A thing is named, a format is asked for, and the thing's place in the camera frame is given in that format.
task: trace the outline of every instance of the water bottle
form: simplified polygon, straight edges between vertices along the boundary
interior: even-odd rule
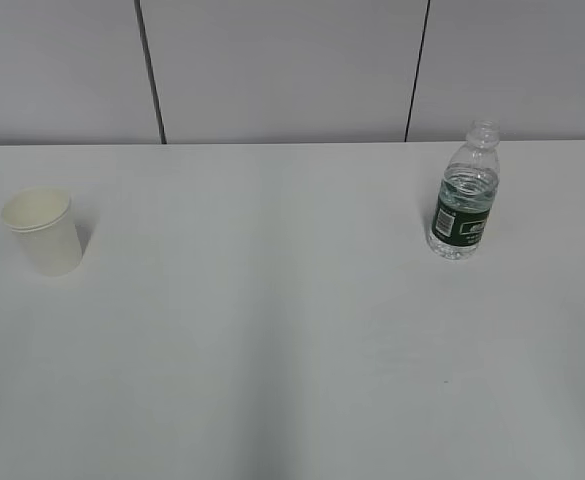
[[[443,173],[428,232],[430,248],[450,260],[468,258],[479,246],[499,186],[499,128],[477,121]]]

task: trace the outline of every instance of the wall seam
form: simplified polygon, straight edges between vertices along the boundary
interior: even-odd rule
[[[154,79],[154,68],[152,68],[152,57],[150,56],[150,45],[148,44],[148,36],[145,31],[145,21],[143,20],[143,11],[141,10],[141,0],[134,0],[134,10],[136,12],[136,21],[139,26],[139,36],[141,37],[141,45],[143,47],[143,58],[145,59],[145,69],[148,74],[148,81],[150,82],[150,91],[152,92],[152,104],[154,105],[154,114],[156,116],[156,123],[159,129],[159,138],[162,144],[166,144],[165,126],[163,125],[163,115],[161,114],[161,103],[159,102],[159,93],[156,89],[156,80]]]

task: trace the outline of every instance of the paper cup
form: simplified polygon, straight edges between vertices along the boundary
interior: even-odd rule
[[[70,216],[70,194],[35,187],[17,193],[1,218],[34,267],[48,276],[63,275],[81,261],[81,244]]]

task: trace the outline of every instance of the white wall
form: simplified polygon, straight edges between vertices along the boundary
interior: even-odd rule
[[[585,139],[585,0],[432,0],[409,140]]]
[[[142,0],[168,142],[403,140],[427,0]],[[585,138],[585,0],[432,0],[409,139]],[[156,143],[134,0],[0,0],[0,144]]]
[[[403,140],[425,0],[143,0],[168,142]]]
[[[0,0],[0,144],[158,141],[132,0]]]

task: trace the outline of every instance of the cup rim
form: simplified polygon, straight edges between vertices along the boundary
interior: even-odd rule
[[[32,225],[20,226],[20,225],[15,225],[13,223],[10,223],[6,219],[6,214],[7,214],[8,209],[11,207],[14,207],[14,205],[17,202],[22,200],[23,196],[27,195],[28,193],[37,191],[37,190],[38,191],[55,192],[57,194],[62,195],[63,203],[61,204],[61,207],[59,208],[59,213],[57,215],[55,215],[53,218],[51,218],[50,220],[46,220],[44,222],[33,223]],[[5,203],[5,205],[3,206],[3,209],[1,210],[1,219],[3,220],[3,223],[13,232],[17,232],[17,233],[35,232],[38,230],[43,230],[43,229],[46,229],[48,227],[51,227],[55,223],[59,222],[63,217],[65,217],[65,215],[70,210],[71,203],[72,203],[72,199],[70,197],[70,193],[63,188],[45,187],[45,186],[24,188],[22,190],[19,190],[17,193],[15,193]]]

